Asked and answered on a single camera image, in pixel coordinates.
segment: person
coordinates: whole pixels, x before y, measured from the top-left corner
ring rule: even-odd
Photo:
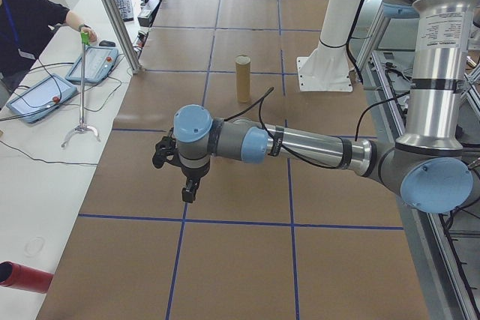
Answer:
[[[97,35],[72,10],[50,0],[0,0],[0,79],[13,92],[53,37],[53,27],[67,24]]]

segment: white desk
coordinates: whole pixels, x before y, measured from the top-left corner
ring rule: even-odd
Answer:
[[[97,32],[99,40],[107,39],[119,44],[101,0],[80,0],[74,10]],[[125,25],[131,40],[134,40],[140,29],[137,21]],[[79,34],[63,27],[55,34],[40,60],[44,64],[75,61],[80,50]],[[64,76],[68,69],[68,66],[50,67],[49,71]],[[46,76],[44,70],[30,73],[22,85],[34,85]],[[79,124],[78,106],[63,106],[33,125],[21,120],[2,121],[0,130],[4,135],[1,140],[45,160],[97,163],[130,82],[131,72],[125,59],[111,76],[121,81],[120,88],[101,111],[85,112],[86,123],[99,130],[101,142],[92,133],[77,134],[65,150],[61,148],[67,132]],[[118,83],[114,79],[106,79],[87,91],[85,106],[98,109]],[[67,103],[79,104],[80,99],[77,96]],[[11,115],[6,107],[0,111],[0,118]],[[94,172],[95,166],[33,161],[0,144],[0,262],[18,262],[54,273]],[[0,317],[9,320],[35,319],[44,298],[45,295],[33,292],[0,288]]]

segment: cardboard tube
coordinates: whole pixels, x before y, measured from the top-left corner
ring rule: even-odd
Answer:
[[[248,103],[250,101],[250,58],[239,55],[235,58],[237,76],[237,101]]]
[[[53,274],[14,262],[0,264],[0,286],[45,294]]]

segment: blue joint cap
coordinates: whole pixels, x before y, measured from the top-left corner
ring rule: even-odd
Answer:
[[[173,118],[173,135],[180,142],[195,142],[209,133],[212,122],[209,111],[203,106],[184,106]]]
[[[383,14],[391,19],[415,19],[419,17],[419,13],[409,5],[388,4],[383,3]]]
[[[406,175],[400,196],[414,208],[439,214],[463,204],[472,188],[473,176],[464,163],[453,157],[438,157]]]
[[[260,164],[267,152],[269,136],[264,129],[251,127],[241,144],[241,161]]]

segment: lanyard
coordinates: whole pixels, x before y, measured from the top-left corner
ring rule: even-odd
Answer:
[[[8,22],[10,23],[10,27],[12,29],[15,45],[18,49],[20,49],[20,39],[17,33],[17,28],[15,28],[15,22],[14,22],[14,18],[12,17],[12,13],[10,11],[10,7],[8,6],[7,0],[2,0],[2,1],[3,1],[3,5],[5,6],[5,12],[7,13]],[[11,39],[7,37],[7,35],[3,33],[0,33],[0,35],[3,36],[5,39],[11,41]]]

